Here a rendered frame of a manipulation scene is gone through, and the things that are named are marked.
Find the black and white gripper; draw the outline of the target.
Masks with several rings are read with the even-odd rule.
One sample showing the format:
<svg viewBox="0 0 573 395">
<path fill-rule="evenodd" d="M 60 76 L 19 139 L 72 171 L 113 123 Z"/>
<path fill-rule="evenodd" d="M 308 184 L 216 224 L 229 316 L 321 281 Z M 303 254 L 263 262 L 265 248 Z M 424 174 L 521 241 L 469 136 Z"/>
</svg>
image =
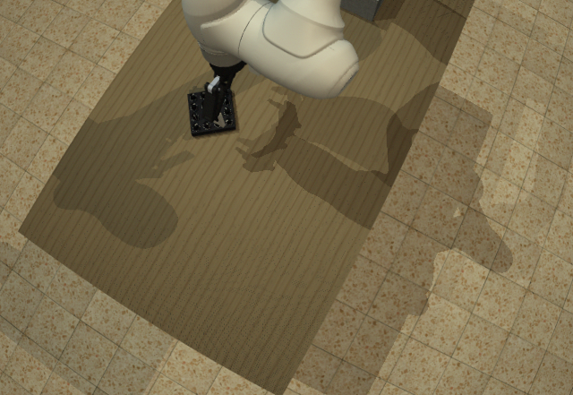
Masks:
<svg viewBox="0 0 573 395">
<path fill-rule="evenodd" d="M 211 123 L 214 122 L 224 128 L 225 122 L 220 111 L 227 90 L 231 87 L 236 73 L 242 70 L 245 65 L 247 65 L 247 63 L 243 61 L 230 67 L 217 67 L 213 64 L 210 64 L 210 67 L 214 71 L 214 80 L 212 83 L 206 82 L 204 85 L 205 97 L 203 103 L 202 118 L 208 120 Z"/>
</svg>

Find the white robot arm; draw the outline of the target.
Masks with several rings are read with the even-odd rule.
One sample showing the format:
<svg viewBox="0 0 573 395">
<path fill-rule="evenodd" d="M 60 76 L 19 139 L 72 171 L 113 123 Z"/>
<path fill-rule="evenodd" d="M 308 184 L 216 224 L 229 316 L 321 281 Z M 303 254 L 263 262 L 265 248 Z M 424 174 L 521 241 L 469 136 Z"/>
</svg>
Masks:
<svg viewBox="0 0 573 395">
<path fill-rule="evenodd" d="M 357 53 L 344 39 L 340 3 L 182 0 L 182 7 L 210 64 L 229 67 L 243 60 L 291 91 L 313 99 L 332 99 L 359 71 Z"/>
</svg>

